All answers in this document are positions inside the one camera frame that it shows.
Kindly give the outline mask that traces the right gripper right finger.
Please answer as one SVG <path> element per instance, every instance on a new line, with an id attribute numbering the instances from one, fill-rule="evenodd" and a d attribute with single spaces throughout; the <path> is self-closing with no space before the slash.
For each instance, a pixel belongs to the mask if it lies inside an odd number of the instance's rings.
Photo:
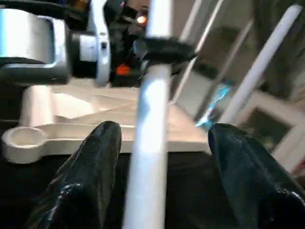
<path id="1" fill-rule="evenodd" d="M 208 143 L 241 228 L 305 227 L 305 191 L 259 141 L 233 125 L 216 123 Z"/>

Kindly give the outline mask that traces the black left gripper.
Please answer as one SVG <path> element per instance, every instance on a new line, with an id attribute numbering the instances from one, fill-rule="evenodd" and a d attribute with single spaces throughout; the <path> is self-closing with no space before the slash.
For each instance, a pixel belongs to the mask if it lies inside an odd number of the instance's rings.
<path id="1" fill-rule="evenodd" d="M 142 82 L 140 61 L 182 63 L 197 56 L 193 46 L 175 38 L 142 38 L 148 22 L 147 6 L 136 10 L 127 0 L 111 0 L 110 8 L 112 87 L 139 87 Z"/>

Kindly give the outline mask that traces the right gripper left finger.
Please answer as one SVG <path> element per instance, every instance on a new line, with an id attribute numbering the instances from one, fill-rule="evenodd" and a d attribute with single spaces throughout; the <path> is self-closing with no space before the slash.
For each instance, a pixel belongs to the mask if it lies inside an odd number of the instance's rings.
<path id="1" fill-rule="evenodd" d="M 95 127 L 57 171 L 24 228 L 102 229 L 121 144 L 118 123 Z"/>

